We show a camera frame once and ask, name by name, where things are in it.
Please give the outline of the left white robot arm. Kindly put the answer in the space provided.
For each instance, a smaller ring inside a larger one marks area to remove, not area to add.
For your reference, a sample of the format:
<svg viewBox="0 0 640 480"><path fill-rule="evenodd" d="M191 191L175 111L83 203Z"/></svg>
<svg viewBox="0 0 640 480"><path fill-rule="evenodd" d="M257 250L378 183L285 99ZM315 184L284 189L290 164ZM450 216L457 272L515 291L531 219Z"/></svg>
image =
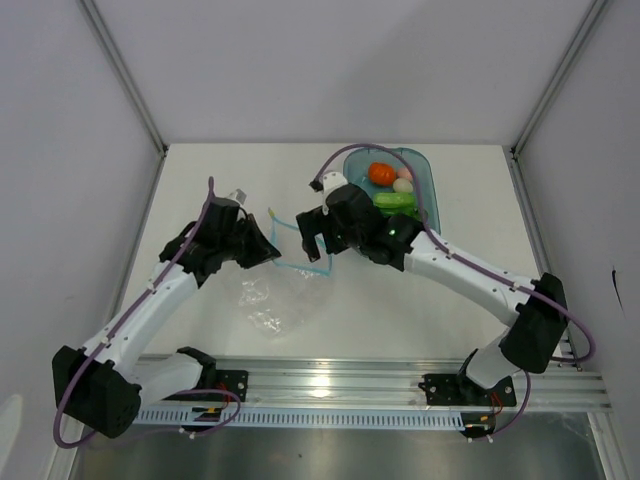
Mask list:
<svg viewBox="0 0 640 480"><path fill-rule="evenodd" d="M182 347L160 363L138 360L177 309L226 262L249 269L279 258L255 217L234 198L210 196L197 220L168 242L139 296L81 347L61 347L52 360L54 439L69 416L108 438L122 435L139 411L160 400L191 396L221 400L215 359Z"/></svg>

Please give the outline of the green bell pepper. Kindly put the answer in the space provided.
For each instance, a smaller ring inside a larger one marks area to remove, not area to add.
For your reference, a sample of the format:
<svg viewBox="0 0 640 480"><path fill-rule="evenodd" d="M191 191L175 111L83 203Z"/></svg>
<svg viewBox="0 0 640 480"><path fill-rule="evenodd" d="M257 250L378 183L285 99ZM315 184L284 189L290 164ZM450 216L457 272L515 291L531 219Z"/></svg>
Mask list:
<svg viewBox="0 0 640 480"><path fill-rule="evenodd" d="M422 221L421 210L415 206L405 206L400 208L382 209L382 213L387 216L405 215L418 222Z"/></svg>

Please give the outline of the green cucumber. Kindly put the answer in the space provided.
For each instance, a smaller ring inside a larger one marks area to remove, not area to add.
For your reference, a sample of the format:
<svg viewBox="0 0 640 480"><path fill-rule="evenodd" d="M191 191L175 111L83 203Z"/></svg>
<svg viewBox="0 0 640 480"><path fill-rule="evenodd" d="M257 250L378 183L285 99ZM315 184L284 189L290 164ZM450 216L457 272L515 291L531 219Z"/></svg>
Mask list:
<svg viewBox="0 0 640 480"><path fill-rule="evenodd" d="M406 192L379 192L373 196L374 204L380 209L413 208L415 198Z"/></svg>

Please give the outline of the clear zip top bag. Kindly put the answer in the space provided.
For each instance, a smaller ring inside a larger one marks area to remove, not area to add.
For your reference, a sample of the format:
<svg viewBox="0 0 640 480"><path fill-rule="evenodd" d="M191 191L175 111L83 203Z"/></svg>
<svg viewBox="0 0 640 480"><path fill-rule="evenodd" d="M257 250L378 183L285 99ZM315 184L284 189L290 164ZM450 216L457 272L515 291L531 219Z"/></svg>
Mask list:
<svg viewBox="0 0 640 480"><path fill-rule="evenodd" d="M333 256L325 241L314 238L320 257L312 262L302 249L292 220L267 210L267 239L281 253L275 260L228 277L226 287L241 316L265 336L282 337L317 317L334 290Z"/></svg>

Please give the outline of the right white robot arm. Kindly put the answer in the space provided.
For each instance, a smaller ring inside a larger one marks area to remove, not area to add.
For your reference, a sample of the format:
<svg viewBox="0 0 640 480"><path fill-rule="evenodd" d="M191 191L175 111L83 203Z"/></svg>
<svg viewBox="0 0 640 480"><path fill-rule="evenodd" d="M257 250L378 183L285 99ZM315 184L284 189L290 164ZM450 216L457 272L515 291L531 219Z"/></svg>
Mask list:
<svg viewBox="0 0 640 480"><path fill-rule="evenodd" d="M455 397L479 404L500 381L522 371L542 374L567 327L562 282L545 273L538 280L500 272L453 250L432 229L406 215L385 215L351 183L334 188L322 205L297 215L302 248L319 258L316 240L330 254L357 251L375 264L433 280L481 306L504 332L463 362L452 382Z"/></svg>

